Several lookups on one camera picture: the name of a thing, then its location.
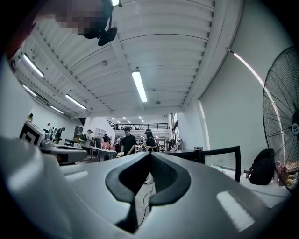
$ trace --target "standing fan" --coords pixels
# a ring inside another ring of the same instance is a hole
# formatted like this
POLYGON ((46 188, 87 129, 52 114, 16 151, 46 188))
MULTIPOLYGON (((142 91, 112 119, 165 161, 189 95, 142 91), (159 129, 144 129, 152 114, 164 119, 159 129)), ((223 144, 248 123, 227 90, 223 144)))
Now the standing fan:
POLYGON ((268 71, 263 126, 268 148, 286 172, 280 180, 292 192, 299 179, 299 54, 294 47, 280 53, 268 71))

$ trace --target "ceiling light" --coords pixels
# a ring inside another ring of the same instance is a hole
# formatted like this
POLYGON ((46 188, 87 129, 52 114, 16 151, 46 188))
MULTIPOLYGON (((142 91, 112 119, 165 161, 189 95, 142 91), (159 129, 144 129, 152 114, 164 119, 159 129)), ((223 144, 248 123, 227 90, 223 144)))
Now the ceiling light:
POLYGON ((23 85, 23 87, 36 97, 36 94, 32 90, 30 90, 26 85, 23 85))
POLYGON ((70 101, 74 102, 76 105, 80 106, 82 109, 86 109, 84 105, 81 105, 78 101, 74 100, 72 97, 70 97, 68 94, 65 95, 70 101))
POLYGON ((134 82, 135 82, 135 85, 137 87, 138 93, 140 95, 141 101, 142 102, 148 102, 148 100, 146 99, 143 83, 142 83, 142 80, 141 80, 140 71, 133 71, 132 72, 132 77, 134 79, 134 82))
POLYGON ((36 65, 34 65, 34 63, 30 60, 30 58, 24 54, 24 59, 29 63, 29 65, 41 76, 43 77, 43 73, 37 68, 36 65))
POLYGON ((50 105, 50 107, 51 107, 52 109, 54 109, 54 110, 58 111, 59 113, 62 113, 62 114, 64 114, 62 111, 60 111, 60 110, 56 109, 55 107, 53 107, 53 106, 51 106, 51 105, 50 105))
POLYGON ((120 0, 111 0, 113 7, 118 6, 120 4, 120 0))

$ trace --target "railing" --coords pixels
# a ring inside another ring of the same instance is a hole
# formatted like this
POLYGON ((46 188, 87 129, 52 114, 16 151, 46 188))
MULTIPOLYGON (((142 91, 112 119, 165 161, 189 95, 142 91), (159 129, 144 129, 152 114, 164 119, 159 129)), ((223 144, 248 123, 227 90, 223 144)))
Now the railing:
POLYGON ((159 123, 159 124, 114 124, 111 121, 108 121, 111 128, 114 130, 124 130, 125 127, 129 127, 131 130, 146 130, 146 129, 168 129, 168 123, 159 123))

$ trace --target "bag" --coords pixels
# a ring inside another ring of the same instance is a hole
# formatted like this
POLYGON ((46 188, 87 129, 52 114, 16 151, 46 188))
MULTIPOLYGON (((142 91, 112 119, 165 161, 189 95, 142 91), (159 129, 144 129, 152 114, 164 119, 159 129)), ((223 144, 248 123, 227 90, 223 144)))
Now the bag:
POLYGON ((252 184, 267 185, 273 178, 274 169, 274 150, 272 148, 264 149, 253 161, 246 178, 250 176, 249 181, 252 184))
POLYGON ((80 141, 82 143, 85 143, 87 141, 87 137, 86 137, 86 134, 82 134, 81 137, 80 137, 80 141))

